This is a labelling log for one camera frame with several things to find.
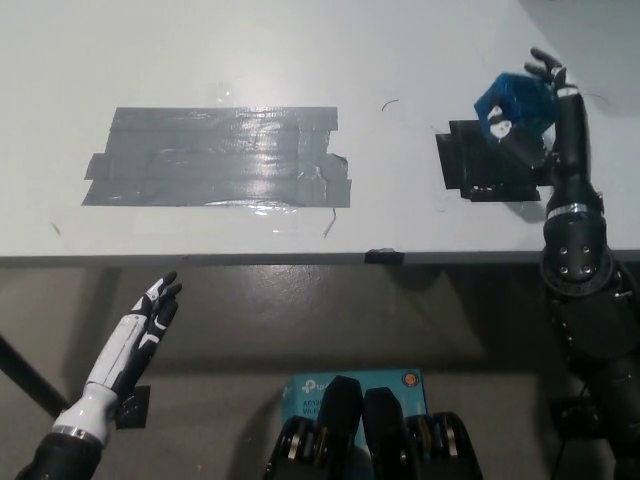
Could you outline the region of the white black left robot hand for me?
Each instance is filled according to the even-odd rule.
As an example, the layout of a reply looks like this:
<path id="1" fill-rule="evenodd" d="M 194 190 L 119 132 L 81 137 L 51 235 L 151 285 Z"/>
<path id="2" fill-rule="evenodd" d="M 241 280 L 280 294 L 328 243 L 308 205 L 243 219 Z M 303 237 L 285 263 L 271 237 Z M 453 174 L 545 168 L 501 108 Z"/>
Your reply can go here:
<path id="1" fill-rule="evenodd" d="M 51 431 L 97 444 L 109 441 L 120 405 L 149 366 L 178 310 L 182 285 L 172 271 L 157 280 L 119 320 L 98 355 L 81 397 Z"/>

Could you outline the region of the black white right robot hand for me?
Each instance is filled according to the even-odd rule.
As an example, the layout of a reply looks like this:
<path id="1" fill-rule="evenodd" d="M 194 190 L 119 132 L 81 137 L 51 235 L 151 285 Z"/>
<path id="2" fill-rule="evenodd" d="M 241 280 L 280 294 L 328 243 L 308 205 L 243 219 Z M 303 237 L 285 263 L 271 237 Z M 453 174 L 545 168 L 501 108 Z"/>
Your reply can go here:
<path id="1" fill-rule="evenodd" d="M 553 149 L 545 150 L 541 137 L 517 125 L 499 99 L 487 114 L 489 134 L 497 146 L 526 165 L 551 168 L 554 192 L 547 204 L 549 219 L 581 212 L 602 215 L 602 200 L 590 181 L 588 118 L 582 93 L 559 60 L 536 47 L 531 55 L 536 62 L 525 64 L 525 70 L 545 84 L 555 102 Z"/>

